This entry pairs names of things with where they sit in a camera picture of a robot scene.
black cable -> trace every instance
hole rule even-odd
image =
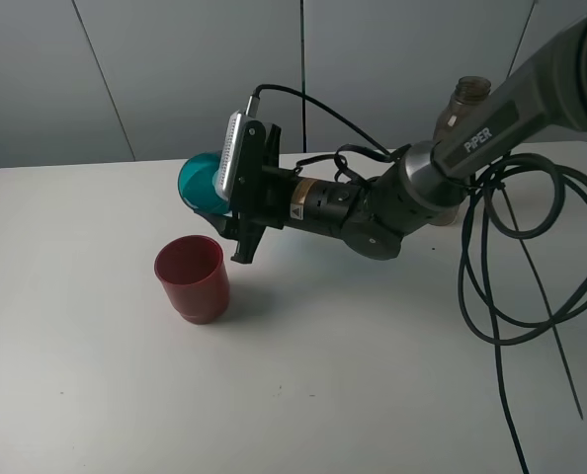
[[[513,205],[511,204],[511,200],[509,199],[509,195],[507,194],[506,190],[502,190],[502,196],[504,201],[507,204],[507,209],[509,210],[509,215],[511,216],[511,221],[513,222],[513,226],[515,230],[520,231],[520,227],[518,225],[518,219],[515,218],[515,212],[513,211]],[[548,295],[546,294],[546,290],[544,288],[544,284],[542,283],[542,279],[540,278],[540,273],[538,272],[535,263],[533,262],[533,258],[531,258],[531,253],[527,248],[527,244],[524,240],[519,239],[520,246],[522,247],[522,251],[527,258],[527,262],[529,262],[529,266],[531,267],[531,272],[533,273],[533,277],[535,278],[536,283],[538,284],[538,288],[540,289],[540,294],[542,295],[542,301],[544,302],[544,307],[546,312],[548,313],[548,317],[552,320],[554,316],[552,315],[552,309],[550,309],[550,302],[548,301]],[[566,378],[568,379],[568,385],[570,385],[570,393],[572,394],[572,398],[574,399],[574,404],[577,407],[577,412],[579,413],[579,418],[583,420],[583,409],[581,408],[581,402],[579,401],[579,395],[577,394],[577,388],[574,385],[574,379],[572,378],[572,371],[570,370],[570,365],[568,363],[568,358],[566,357],[565,349],[563,348],[563,342],[561,341],[561,337],[559,336],[559,331],[557,331],[557,326],[555,324],[551,325],[552,327],[552,334],[554,335],[554,341],[557,344],[557,349],[559,350],[559,357],[561,358],[561,365],[563,365],[563,370],[566,372]]]
[[[295,168],[293,170],[296,173],[300,173],[300,171],[302,171],[302,168],[307,165],[312,165],[314,163],[319,163],[321,161],[333,160],[337,168],[337,173],[335,173],[334,176],[335,182],[338,182],[340,177],[344,175],[347,178],[349,178],[349,183],[352,183],[367,190],[371,187],[371,182],[365,179],[359,173],[349,168],[349,162],[346,159],[346,157],[342,155],[342,152],[350,151],[353,153],[358,153],[379,163],[394,163],[396,160],[400,159],[405,154],[409,147],[410,145],[404,145],[401,148],[398,148],[397,150],[393,151],[389,155],[383,155],[372,150],[371,148],[367,148],[366,146],[346,144],[340,146],[335,151],[335,153],[311,156],[310,158],[303,158],[301,160],[298,160],[295,163]]]
[[[530,171],[544,171],[550,175],[554,187],[554,199],[546,219],[540,225],[538,225],[534,229],[521,231],[518,226],[515,213],[513,211],[513,206],[511,205],[509,197],[504,189],[504,180],[511,176],[515,176],[521,173],[527,173]],[[584,280],[577,287],[574,293],[567,299],[567,301],[555,313],[552,313],[550,304],[545,294],[544,285],[542,284],[537,268],[533,263],[531,255],[524,241],[526,239],[532,239],[544,234],[553,226],[553,224],[559,218],[559,215],[561,214],[561,211],[563,209],[563,205],[565,202],[566,187],[575,191],[575,193],[579,195],[579,197],[587,206],[587,176],[579,171],[573,170],[572,168],[555,165],[541,155],[522,153],[514,156],[505,155],[502,158],[502,160],[494,163],[489,168],[487,168],[487,170],[480,175],[480,177],[477,179],[477,181],[475,181],[475,183],[477,184],[478,189],[468,188],[469,208],[467,210],[467,214],[462,225],[461,263],[459,265],[458,284],[459,304],[461,308],[462,317],[467,326],[469,327],[469,329],[481,340],[486,341],[494,346],[496,374],[498,380],[498,391],[500,394],[500,401],[502,403],[502,409],[507,422],[507,427],[509,428],[511,439],[513,440],[514,447],[518,455],[518,459],[520,461],[522,472],[526,474],[529,472],[529,469],[526,464],[524,452],[522,450],[522,446],[517,431],[515,429],[515,424],[513,422],[513,417],[511,415],[511,410],[509,408],[506,395],[506,389],[504,384],[504,371],[502,366],[502,346],[513,346],[521,344],[525,341],[530,341],[531,339],[536,338],[540,334],[543,334],[548,329],[552,329],[555,335],[557,346],[559,348],[561,360],[563,362],[564,369],[568,377],[570,389],[572,391],[575,403],[577,405],[577,410],[579,411],[580,416],[583,417],[581,405],[579,403],[579,399],[574,387],[574,382],[572,380],[572,374],[570,372],[567,359],[565,357],[565,352],[563,350],[563,345],[561,344],[561,339],[556,330],[556,325],[574,318],[575,316],[577,316],[578,314],[587,309],[587,299],[581,302],[582,298],[587,294],[587,277],[584,278]],[[499,190],[503,193],[507,208],[509,210],[513,222],[513,229],[507,227],[502,222],[502,220],[499,218],[497,212],[494,209],[492,198],[496,190]],[[471,262],[468,255],[468,248],[471,241],[471,229],[473,226],[475,210],[482,199],[484,199],[484,210],[482,213],[480,262],[482,270],[483,288],[480,288],[480,285],[478,284],[473,269],[471,267]],[[496,307],[493,301],[493,293],[489,279],[489,269],[487,260],[487,237],[489,222],[493,222],[496,229],[498,229],[502,234],[514,238],[521,243],[523,251],[525,253],[525,256],[527,257],[527,260],[529,261],[536,282],[538,283],[538,286],[540,288],[543,301],[545,303],[545,308],[548,313],[548,319],[546,321],[540,323],[525,323],[517,319],[514,319],[510,316],[507,316]],[[469,280],[473,285],[476,293],[478,294],[480,299],[486,304],[489,310],[489,316],[491,319],[491,326],[493,330],[493,337],[487,336],[484,333],[482,333],[479,329],[477,329],[477,327],[475,326],[475,324],[473,323],[468,314],[464,300],[465,272],[468,274]],[[500,339],[498,317],[518,327],[529,328],[531,330],[523,334],[522,336],[518,336],[516,338]]]
[[[304,57],[304,0],[300,0],[300,88],[302,90],[302,153],[306,153],[306,66]]]
[[[482,212],[482,237],[480,246],[480,261],[482,263],[482,282],[484,284],[484,292],[487,297],[487,306],[489,308],[489,316],[491,318],[491,328],[493,329],[493,337],[500,339],[500,329],[498,327],[498,318],[493,311],[495,304],[493,303],[493,294],[491,293],[491,282],[489,281],[489,270],[487,267],[487,237],[489,232],[489,216],[488,210],[485,208]],[[495,351],[495,372],[498,379],[498,394],[500,396],[500,403],[502,404],[502,411],[504,412],[504,418],[513,440],[513,446],[515,452],[518,455],[518,461],[524,474],[529,474],[529,467],[524,457],[524,451],[522,450],[522,444],[518,437],[518,432],[513,422],[513,416],[511,415],[511,409],[509,408],[509,400],[507,399],[507,391],[504,385],[504,368],[502,367],[502,348],[500,346],[494,346]]]
[[[376,141],[374,138],[372,138],[370,135],[368,135],[365,131],[363,131],[361,128],[356,126],[350,120],[348,120],[347,118],[344,118],[343,116],[341,116],[340,114],[335,112],[330,107],[325,106],[317,99],[313,99],[311,96],[308,96],[303,92],[297,91],[296,89],[292,89],[291,87],[287,87],[287,86],[280,86],[278,84],[261,84],[256,89],[254,89],[252,96],[256,97],[258,99],[261,94],[261,91],[267,91],[267,90],[285,92],[287,94],[292,94],[294,96],[300,97],[306,101],[311,102],[316,107],[319,107],[327,114],[333,116],[337,120],[339,120],[342,123],[344,123],[345,125],[347,125],[349,128],[351,128],[353,131],[355,131],[357,134],[359,134],[362,138],[364,138],[368,143],[370,143],[372,146],[374,146],[377,150],[379,150],[384,155],[390,154],[390,152],[388,150],[386,150],[381,144],[379,144],[378,141]]]
[[[87,27],[85,26],[85,23],[83,22],[83,17],[80,14],[80,10],[78,9],[78,5],[76,4],[76,0],[71,0],[71,2],[72,2],[72,7],[74,8],[74,13],[76,14],[76,19],[78,20],[78,23],[80,24],[80,27],[83,30],[83,35],[85,36],[85,41],[87,41],[87,45],[89,45],[90,52],[92,53],[92,57],[94,58],[94,63],[96,64],[96,67],[98,68],[98,72],[100,73],[100,78],[103,81],[103,87],[105,88],[105,91],[107,92],[107,97],[109,98],[109,102],[112,105],[112,110],[114,111],[114,114],[116,114],[116,119],[118,120],[118,126],[120,127],[121,133],[122,133],[123,137],[125,138],[125,142],[126,142],[126,146],[128,147],[128,151],[129,151],[133,161],[137,161],[137,158],[135,156],[135,151],[133,150],[133,145],[131,144],[131,140],[128,138],[128,134],[126,133],[125,123],[123,122],[123,118],[121,117],[120,112],[118,112],[118,106],[116,105],[116,101],[114,100],[114,95],[112,94],[112,88],[109,87],[109,84],[107,83],[107,75],[105,74],[105,71],[103,70],[103,68],[100,65],[100,60],[98,59],[98,54],[96,53],[96,49],[94,48],[94,45],[92,44],[92,40],[89,36],[89,33],[87,32]]]

red cup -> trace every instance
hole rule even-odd
[[[155,274],[186,321],[211,323],[227,309],[230,283],[223,251],[210,237],[189,235],[168,244],[155,259]]]

